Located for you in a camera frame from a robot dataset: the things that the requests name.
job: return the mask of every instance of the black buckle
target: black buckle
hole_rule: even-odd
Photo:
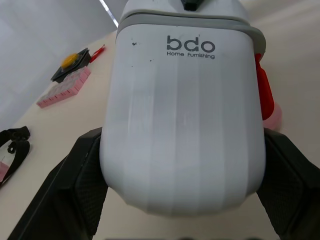
[[[11,141],[26,141],[30,138],[30,132],[26,126],[21,128],[12,128],[9,129],[10,140]]]

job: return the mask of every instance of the red object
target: red object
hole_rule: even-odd
[[[272,96],[267,74],[260,66],[260,58],[261,54],[255,55],[256,75],[258,79],[262,119],[267,120],[275,110],[275,101]]]
[[[91,57],[90,63],[92,63],[94,60],[96,60],[97,57],[100,56],[104,51],[106,50],[105,45],[103,44],[102,47],[100,47]]]

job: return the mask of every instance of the pink pill organizer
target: pink pill organizer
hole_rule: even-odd
[[[70,73],[63,82],[53,86],[46,95],[43,95],[36,104],[43,109],[78,94],[90,74],[91,71],[87,66]]]

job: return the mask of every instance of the plastic lid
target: plastic lid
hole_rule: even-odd
[[[249,23],[247,11],[239,0],[129,0],[119,23],[134,14],[227,19]]]

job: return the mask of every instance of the white wall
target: white wall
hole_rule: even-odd
[[[104,0],[114,18],[119,22],[128,0]]]
[[[99,0],[0,0],[0,131],[48,87],[64,57],[116,29]]]

